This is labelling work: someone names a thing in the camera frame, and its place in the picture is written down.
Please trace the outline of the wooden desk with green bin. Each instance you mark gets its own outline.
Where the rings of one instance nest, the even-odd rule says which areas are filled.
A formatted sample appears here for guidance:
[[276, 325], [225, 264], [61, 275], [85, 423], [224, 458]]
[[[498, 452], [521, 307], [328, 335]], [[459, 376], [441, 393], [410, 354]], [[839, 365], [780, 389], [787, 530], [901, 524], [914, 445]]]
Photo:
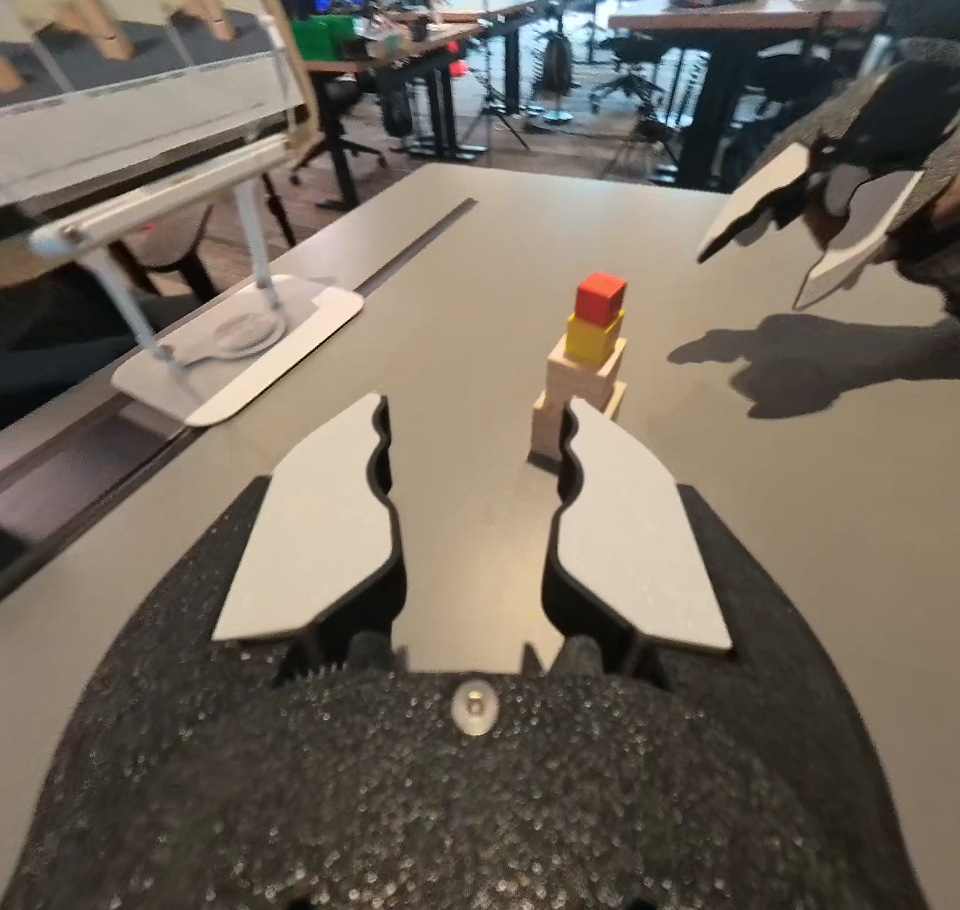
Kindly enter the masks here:
[[[451, 66], [463, 56], [469, 40], [480, 39], [484, 33], [483, 25], [516, 20], [524, 27], [549, 4], [560, 1], [458, 0], [439, 11], [438, 15], [444, 18], [443, 24], [432, 23], [425, 12], [393, 12], [388, 14], [385, 37], [375, 41], [356, 37], [350, 41], [354, 50], [365, 45], [363, 53], [347, 54], [344, 51], [345, 59], [340, 61], [302, 62], [308, 76], [310, 73], [350, 75], [358, 82], [363, 77], [370, 77], [382, 106], [389, 105], [394, 94], [405, 93], [409, 84], [421, 80], [427, 92], [431, 135], [414, 148], [414, 156], [442, 162], [471, 163], [479, 156], [468, 155], [459, 148]], [[349, 153], [345, 156], [348, 166], [349, 156]], [[356, 186], [358, 205], [355, 208], [340, 211], [317, 206], [318, 202], [340, 202], [339, 186], [338, 190], [338, 197], [318, 200], [316, 207], [341, 214], [359, 206]]]

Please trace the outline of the small wooden cube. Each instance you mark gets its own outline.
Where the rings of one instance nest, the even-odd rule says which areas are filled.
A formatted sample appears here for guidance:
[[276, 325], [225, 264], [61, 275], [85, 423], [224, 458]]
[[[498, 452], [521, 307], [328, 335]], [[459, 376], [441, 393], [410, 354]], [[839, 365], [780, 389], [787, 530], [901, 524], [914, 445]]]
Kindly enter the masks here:
[[619, 378], [628, 340], [619, 338], [604, 364], [594, 365], [567, 353], [567, 339], [561, 337], [546, 361], [546, 378], [541, 405], [558, 412], [572, 397], [579, 397], [601, 412], [613, 412], [626, 392]]

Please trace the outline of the wooden desk with black legs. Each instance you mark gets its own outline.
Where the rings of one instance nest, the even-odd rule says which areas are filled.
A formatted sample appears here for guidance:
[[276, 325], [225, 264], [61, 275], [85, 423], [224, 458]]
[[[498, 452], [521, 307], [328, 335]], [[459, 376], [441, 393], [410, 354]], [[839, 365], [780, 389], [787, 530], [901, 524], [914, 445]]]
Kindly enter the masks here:
[[607, 20], [609, 30], [672, 35], [675, 47], [709, 55], [678, 163], [661, 183], [690, 191], [711, 187], [714, 160], [759, 52], [826, 29], [874, 30], [882, 15], [880, 0], [754, 0], [704, 8], [640, 0], [618, 8]]

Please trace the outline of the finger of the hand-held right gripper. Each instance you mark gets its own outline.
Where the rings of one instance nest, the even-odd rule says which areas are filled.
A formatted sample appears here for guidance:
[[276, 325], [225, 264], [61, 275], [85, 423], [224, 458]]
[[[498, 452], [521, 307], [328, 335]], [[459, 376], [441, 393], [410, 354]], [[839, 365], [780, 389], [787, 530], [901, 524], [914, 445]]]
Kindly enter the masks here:
[[806, 311], [856, 283], [863, 268], [881, 251], [895, 217], [922, 175], [921, 171], [894, 171], [852, 189], [846, 222], [803, 280], [794, 310]]
[[697, 262], [709, 260], [740, 232], [754, 225], [784, 191], [809, 174], [809, 169], [810, 148], [800, 143], [790, 144], [761, 165], [726, 198], [702, 238]]

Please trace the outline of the red wooden cube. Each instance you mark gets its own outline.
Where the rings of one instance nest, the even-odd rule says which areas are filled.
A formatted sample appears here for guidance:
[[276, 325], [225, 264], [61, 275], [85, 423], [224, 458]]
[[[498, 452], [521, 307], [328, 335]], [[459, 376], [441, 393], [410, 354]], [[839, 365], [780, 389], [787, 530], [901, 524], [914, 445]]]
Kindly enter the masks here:
[[594, 271], [578, 285], [574, 316], [584, 323], [606, 329], [618, 318], [626, 289], [625, 279]]

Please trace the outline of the large wooden cube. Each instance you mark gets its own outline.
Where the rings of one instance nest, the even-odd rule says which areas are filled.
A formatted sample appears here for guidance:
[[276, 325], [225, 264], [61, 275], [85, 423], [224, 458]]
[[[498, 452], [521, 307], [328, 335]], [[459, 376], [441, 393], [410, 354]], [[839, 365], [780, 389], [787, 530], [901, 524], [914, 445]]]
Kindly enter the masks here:
[[[594, 408], [611, 422], [618, 422], [623, 399], [628, 385], [625, 381], [614, 381], [613, 389], [603, 405]], [[548, 463], [559, 463], [561, 455], [561, 428], [565, 406], [574, 397], [586, 399], [582, 393], [568, 393], [565, 396], [550, 396], [544, 390], [535, 400], [532, 412], [530, 459]]]

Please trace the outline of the green storage bin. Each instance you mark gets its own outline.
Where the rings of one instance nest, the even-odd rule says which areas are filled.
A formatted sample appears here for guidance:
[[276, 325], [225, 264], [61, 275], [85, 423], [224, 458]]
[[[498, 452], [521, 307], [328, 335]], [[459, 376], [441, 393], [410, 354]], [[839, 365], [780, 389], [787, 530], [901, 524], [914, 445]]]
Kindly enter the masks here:
[[345, 59], [345, 48], [356, 38], [354, 16], [311, 15], [289, 21], [300, 57], [306, 62], [334, 62]]

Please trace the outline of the yellow wooden cube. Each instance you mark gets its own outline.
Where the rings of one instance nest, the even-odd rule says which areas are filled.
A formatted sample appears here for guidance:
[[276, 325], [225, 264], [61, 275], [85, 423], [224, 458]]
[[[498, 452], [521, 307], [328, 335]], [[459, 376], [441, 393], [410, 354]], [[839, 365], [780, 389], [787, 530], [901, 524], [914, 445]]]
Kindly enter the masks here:
[[572, 314], [566, 326], [564, 353], [595, 368], [604, 366], [617, 348], [625, 313], [620, 310], [607, 324], [593, 323]]

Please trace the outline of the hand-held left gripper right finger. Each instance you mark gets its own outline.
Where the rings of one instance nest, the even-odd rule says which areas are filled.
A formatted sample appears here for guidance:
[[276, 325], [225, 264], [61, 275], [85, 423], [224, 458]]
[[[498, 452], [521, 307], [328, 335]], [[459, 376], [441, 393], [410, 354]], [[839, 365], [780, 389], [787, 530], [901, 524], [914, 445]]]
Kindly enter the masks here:
[[551, 625], [565, 641], [592, 640], [604, 669], [650, 646], [730, 655], [734, 641], [672, 473], [581, 398], [563, 408], [559, 452], [541, 583]]

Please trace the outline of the black swivel chair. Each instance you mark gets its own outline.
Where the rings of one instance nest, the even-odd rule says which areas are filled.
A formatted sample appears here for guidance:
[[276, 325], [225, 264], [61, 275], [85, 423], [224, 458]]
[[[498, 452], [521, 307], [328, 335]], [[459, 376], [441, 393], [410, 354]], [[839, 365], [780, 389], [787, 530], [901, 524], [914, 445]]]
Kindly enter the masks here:
[[366, 92], [357, 79], [350, 75], [322, 73], [310, 73], [309, 76], [317, 98], [322, 135], [306, 156], [293, 166], [289, 173], [289, 182], [293, 186], [299, 186], [302, 183], [301, 172], [314, 160], [327, 154], [334, 164], [341, 200], [338, 203], [318, 202], [317, 206], [321, 209], [348, 211], [358, 205], [358, 199], [346, 160], [347, 153], [354, 158], [361, 154], [372, 156], [383, 170], [388, 168], [387, 159], [382, 150], [358, 144], [346, 136], [344, 119], [359, 105]]

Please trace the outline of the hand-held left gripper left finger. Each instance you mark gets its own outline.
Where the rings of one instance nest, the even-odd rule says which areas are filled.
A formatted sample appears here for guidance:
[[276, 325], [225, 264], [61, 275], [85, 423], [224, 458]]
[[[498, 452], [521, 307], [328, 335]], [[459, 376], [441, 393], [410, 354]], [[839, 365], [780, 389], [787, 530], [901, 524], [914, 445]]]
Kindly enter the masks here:
[[391, 444], [389, 399], [371, 392], [280, 461], [212, 642], [286, 642], [309, 666], [347, 663], [355, 640], [390, 646], [407, 597]]

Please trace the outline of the white monitor stand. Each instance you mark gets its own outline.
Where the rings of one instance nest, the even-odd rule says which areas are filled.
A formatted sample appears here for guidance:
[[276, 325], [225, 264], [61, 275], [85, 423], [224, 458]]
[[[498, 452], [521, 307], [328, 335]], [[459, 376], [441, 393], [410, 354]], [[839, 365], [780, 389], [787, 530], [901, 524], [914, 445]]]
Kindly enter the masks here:
[[[272, 276], [255, 200], [255, 179], [286, 160], [291, 139], [248, 141], [185, 172], [115, 196], [30, 232], [33, 254], [72, 261], [99, 282], [138, 351], [111, 375], [113, 389], [190, 428], [230, 420], [354, 319], [355, 293], [289, 275]], [[121, 279], [108, 250], [150, 218], [232, 191], [251, 257], [251, 282], [215, 298], [160, 337]]]

